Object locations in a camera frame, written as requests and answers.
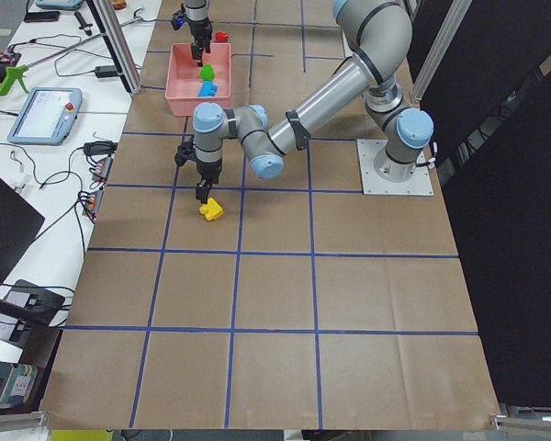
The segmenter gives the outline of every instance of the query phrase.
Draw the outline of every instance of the metal base plate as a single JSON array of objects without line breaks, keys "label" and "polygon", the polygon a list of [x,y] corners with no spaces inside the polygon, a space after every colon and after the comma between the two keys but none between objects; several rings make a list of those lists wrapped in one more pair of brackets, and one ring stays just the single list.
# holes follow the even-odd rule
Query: metal base plate
[{"label": "metal base plate", "polygon": [[[357,140],[359,152],[359,167],[364,195],[382,196],[434,196],[433,184],[426,167],[418,167],[412,177],[406,182],[389,182],[381,177],[374,168],[374,158],[386,146],[386,140]],[[426,159],[424,153],[418,162]]]}]

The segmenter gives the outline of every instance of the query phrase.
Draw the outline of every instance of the black panel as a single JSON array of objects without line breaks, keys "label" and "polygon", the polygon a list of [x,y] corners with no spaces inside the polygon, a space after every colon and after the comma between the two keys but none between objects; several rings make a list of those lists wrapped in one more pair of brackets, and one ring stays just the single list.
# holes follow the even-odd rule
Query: black panel
[{"label": "black panel", "polygon": [[[414,21],[414,77],[445,14],[425,1]],[[421,107],[434,119],[441,163],[551,53],[551,0],[473,2]]]},{"label": "black panel", "polygon": [[412,22],[412,44],[408,52],[408,65],[412,81],[416,80],[434,39],[443,25],[453,0],[421,0]]},{"label": "black panel", "polygon": [[45,219],[0,179],[0,282],[27,251]]},{"label": "black panel", "polygon": [[551,73],[444,197],[500,402],[551,407]]}]

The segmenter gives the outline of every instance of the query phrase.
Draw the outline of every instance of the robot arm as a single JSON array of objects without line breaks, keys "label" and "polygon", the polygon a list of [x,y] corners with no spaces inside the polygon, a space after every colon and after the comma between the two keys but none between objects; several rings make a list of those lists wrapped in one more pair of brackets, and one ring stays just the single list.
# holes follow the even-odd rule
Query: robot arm
[{"label": "robot arm", "polygon": [[380,163],[380,175],[398,182],[410,177],[420,151],[433,134],[433,122],[403,100],[394,73],[410,46],[411,24],[407,13],[393,1],[336,0],[333,14],[354,51],[339,72],[286,118],[267,128],[261,106],[223,110],[203,103],[194,114],[193,143],[178,151],[178,166],[193,159],[202,176],[197,199],[206,203],[218,183],[224,139],[237,138],[254,172],[272,178],[284,168],[283,157],[296,147],[303,150],[310,134],[347,104],[366,94],[365,108],[388,136]]},{"label": "robot arm", "polygon": [[208,19],[208,0],[186,0],[182,8],[172,17],[174,30],[180,29],[184,23],[190,27],[194,42],[192,43],[192,59],[202,66],[202,54],[210,53],[212,40],[212,23]]}]

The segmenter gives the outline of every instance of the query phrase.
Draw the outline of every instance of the pink bin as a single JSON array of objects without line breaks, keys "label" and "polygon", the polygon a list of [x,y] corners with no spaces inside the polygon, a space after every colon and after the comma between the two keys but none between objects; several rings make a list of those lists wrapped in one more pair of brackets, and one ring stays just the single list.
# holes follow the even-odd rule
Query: pink bin
[{"label": "pink bin", "polygon": [[198,76],[200,68],[192,60],[190,43],[172,45],[169,59],[165,99],[172,113],[177,117],[191,117],[194,108],[200,103],[217,103],[223,108],[231,107],[231,45],[211,43],[211,53],[204,53],[204,64],[212,64],[219,87],[216,96],[198,96],[202,80]]}]

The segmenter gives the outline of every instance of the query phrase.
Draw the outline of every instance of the red object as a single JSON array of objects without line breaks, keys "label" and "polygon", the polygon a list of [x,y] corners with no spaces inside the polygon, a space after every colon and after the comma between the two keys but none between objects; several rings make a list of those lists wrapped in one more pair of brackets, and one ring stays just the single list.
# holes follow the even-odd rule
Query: red object
[{"label": "red object", "polygon": [[217,32],[214,35],[214,40],[217,43],[226,43],[229,41],[229,33],[228,32]]}]

